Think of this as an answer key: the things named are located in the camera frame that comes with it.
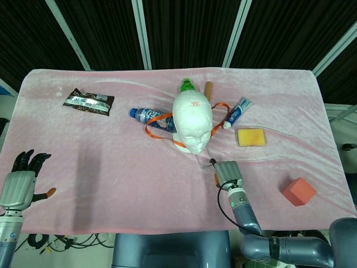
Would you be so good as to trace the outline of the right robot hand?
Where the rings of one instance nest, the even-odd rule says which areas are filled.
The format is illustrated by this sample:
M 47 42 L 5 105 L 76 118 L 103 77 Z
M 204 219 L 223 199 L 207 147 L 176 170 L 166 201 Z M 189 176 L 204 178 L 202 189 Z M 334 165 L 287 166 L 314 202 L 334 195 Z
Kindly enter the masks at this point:
M 243 186 L 243 177 L 236 161 L 216 161 L 211 158 L 210 163 L 215 170 L 214 178 L 218 188 L 228 191 Z

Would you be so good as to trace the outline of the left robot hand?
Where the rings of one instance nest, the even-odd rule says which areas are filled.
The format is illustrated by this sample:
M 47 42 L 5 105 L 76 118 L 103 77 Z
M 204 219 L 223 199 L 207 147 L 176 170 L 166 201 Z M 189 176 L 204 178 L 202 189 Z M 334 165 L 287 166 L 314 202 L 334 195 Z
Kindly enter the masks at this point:
M 32 203 L 48 199 L 56 192 L 56 188 L 51 188 L 45 193 L 35 193 L 39 172 L 51 154 L 39 153 L 33 156 L 33 153 L 33 149 L 21 152 L 5 178 L 1 207 L 7 212 L 26 210 Z

